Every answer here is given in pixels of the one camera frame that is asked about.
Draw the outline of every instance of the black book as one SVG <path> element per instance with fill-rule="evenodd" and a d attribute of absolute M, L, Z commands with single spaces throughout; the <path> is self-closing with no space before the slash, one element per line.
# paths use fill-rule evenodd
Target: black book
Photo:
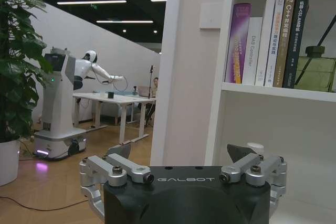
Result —
<path fill-rule="evenodd" d="M 308 0 L 295 0 L 293 20 L 290 28 L 287 60 L 283 88 L 294 88 L 296 68 L 300 54 L 303 26 L 308 11 Z"/>

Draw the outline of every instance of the exit sign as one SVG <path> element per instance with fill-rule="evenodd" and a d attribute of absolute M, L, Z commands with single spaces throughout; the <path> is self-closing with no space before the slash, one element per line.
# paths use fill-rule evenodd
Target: exit sign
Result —
<path fill-rule="evenodd" d="M 97 5 L 95 5 L 95 4 L 90 4 L 90 7 L 91 7 L 92 9 L 95 9 L 95 10 L 98 9 Z"/>

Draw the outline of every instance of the screw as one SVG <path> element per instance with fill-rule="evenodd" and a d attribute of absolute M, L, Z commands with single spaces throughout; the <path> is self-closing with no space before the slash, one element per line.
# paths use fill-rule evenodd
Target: screw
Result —
<path fill-rule="evenodd" d="M 230 175 L 228 175 L 227 173 L 224 173 L 224 174 L 220 174 L 219 180 L 224 184 L 229 184 L 231 178 L 230 178 Z"/>
<path fill-rule="evenodd" d="M 143 181 L 145 184 L 151 184 L 154 181 L 154 175 L 153 174 L 147 174 L 143 177 Z"/>
<path fill-rule="evenodd" d="M 122 174 L 122 168 L 119 165 L 114 166 L 112 168 L 112 172 L 113 172 L 113 174 Z"/>
<path fill-rule="evenodd" d="M 251 172 L 253 172 L 253 173 L 261 173 L 260 166 L 257 166 L 257 165 L 251 166 Z"/>

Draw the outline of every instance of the white book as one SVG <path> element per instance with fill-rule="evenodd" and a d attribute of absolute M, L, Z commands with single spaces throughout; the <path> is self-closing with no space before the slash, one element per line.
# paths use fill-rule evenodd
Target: white book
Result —
<path fill-rule="evenodd" d="M 275 65 L 277 63 L 277 55 L 278 55 L 282 12 L 284 11 L 284 3 L 285 0 L 275 0 L 271 40 L 269 43 L 266 78 L 265 78 L 266 87 L 273 87 Z"/>
<path fill-rule="evenodd" d="M 271 37 L 272 21 L 274 13 L 274 3 L 275 0 L 266 0 L 264 17 L 262 21 L 263 25 L 261 26 L 259 56 L 257 63 L 256 82 L 255 82 L 256 86 L 263 86 L 265 82 L 268 48 Z"/>
<path fill-rule="evenodd" d="M 248 25 L 243 81 L 242 84 L 254 85 L 260 45 L 262 18 L 250 18 Z"/>

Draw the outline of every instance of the desk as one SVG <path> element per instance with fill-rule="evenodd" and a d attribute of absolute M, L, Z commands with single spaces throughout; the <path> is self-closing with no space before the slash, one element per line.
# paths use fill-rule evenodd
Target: desk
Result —
<path fill-rule="evenodd" d="M 106 93 L 74 93 L 73 97 L 76 99 L 75 102 L 75 127 L 79 123 L 79 103 L 81 99 L 87 99 L 92 101 L 97 101 L 96 103 L 96 116 L 95 116 L 95 128 L 99 129 L 104 126 L 100 125 L 100 113 L 101 113 L 101 104 L 103 102 L 115 103 L 121 106 L 121 121 L 120 121 L 120 133 L 119 133 L 119 144 L 126 144 L 128 142 L 136 142 L 144 137 L 147 137 L 148 134 L 144 133 L 145 128 L 145 112 L 147 103 L 155 103 L 154 99 L 147 99 L 144 97 L 129 97 L 124 95 L 114 95 L 114 98 L 107 98 Z M 139 126 L 139 137 L 132 140 L 124 142 L 125 138 L 125 127 L 126 127 L 126 109 L 127 106 L 135 102 L 141 103 L 141 112 L 140 112 L 140 126 Z"/>
<path fill-rule="evenodd" d="M 146 97 L 141 97 L 138 94 L 126 94 L 125 96 L 147 99 Z M 156 98 L 151 97 L 150 100 L 156 101 Z M 136 122 L 136 121 L 134 120 L 134 103 L 133 103 L 132 104 L 132 112 L 131 112 L 131 120 L 129 122 L 127 122 L 127 123 L 134 123 L 134 122 Z"/>

